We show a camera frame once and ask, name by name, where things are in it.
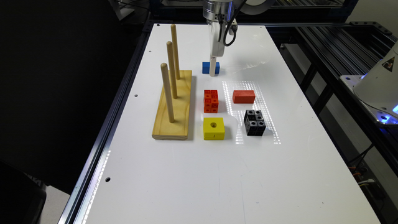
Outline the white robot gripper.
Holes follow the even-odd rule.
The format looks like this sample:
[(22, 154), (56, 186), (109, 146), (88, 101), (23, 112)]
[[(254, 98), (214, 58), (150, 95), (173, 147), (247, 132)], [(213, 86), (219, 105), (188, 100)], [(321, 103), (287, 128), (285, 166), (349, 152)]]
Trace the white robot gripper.
[[(210, 26), (210, 69), (209, 74), (211, 77), (215, 76), (216, 70), (216, 58), (222, 57), (224, 54), (224, 48), (230, 46), (236, 39), (236, 33), (238, 29), (238, 24), (235, 19), (229, 23), (207, 20)], [(228, 28), (228, 34), (233, 36), (230, 43), (226, 43), (226, 29)]]

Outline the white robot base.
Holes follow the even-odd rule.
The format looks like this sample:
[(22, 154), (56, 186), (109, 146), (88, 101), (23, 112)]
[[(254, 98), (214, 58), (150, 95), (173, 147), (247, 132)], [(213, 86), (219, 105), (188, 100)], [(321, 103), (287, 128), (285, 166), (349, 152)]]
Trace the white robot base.
[(376, 124), (397, 126), (397, 44), (367, 74), (342, 75)]

